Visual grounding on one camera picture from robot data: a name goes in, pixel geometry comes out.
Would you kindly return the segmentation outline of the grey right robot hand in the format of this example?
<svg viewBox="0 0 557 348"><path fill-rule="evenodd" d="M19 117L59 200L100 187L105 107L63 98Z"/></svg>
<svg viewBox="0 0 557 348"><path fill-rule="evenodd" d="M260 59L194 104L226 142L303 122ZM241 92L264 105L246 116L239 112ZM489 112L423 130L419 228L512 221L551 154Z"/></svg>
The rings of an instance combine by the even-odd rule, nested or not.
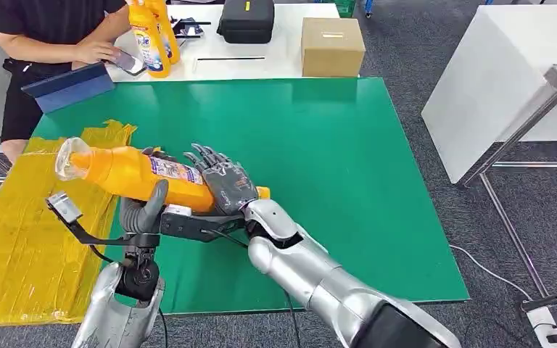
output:
<svg viewBox="0 0 557 348"><path fill-rule="evenodd" d="M184 152L183 156L201 173L218 211L224 215L236 215L247 204L260 198L257 186L239 162L209 146L191 144L191 147L199 154Z"/></svg>

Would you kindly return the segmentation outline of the person's right hand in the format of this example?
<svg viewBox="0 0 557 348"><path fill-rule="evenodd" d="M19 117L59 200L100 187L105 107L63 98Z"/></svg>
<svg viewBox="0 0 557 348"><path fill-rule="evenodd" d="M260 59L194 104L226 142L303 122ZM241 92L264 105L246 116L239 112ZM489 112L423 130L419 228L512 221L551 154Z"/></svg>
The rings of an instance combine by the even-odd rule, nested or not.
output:
<svg viewBox="0 0 557 348"><path fill-rule="evenodd" d="M108 41L89 41L78 43L74 49L73 61L93 64L100 61L114 62L120 50Z"/></svg>

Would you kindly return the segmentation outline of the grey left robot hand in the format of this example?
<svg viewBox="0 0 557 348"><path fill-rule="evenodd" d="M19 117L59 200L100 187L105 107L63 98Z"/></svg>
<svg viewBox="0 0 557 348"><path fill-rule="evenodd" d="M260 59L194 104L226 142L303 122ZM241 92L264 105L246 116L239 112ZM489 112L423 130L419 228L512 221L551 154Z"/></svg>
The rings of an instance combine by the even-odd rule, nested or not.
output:
<svg viewBox="0 0 557 348"><path fill-rule="evenodd" d="M126 233L158 233L160 214L168 195L167 179L159 179L148 201L120 197L119 222Z"/></svg>

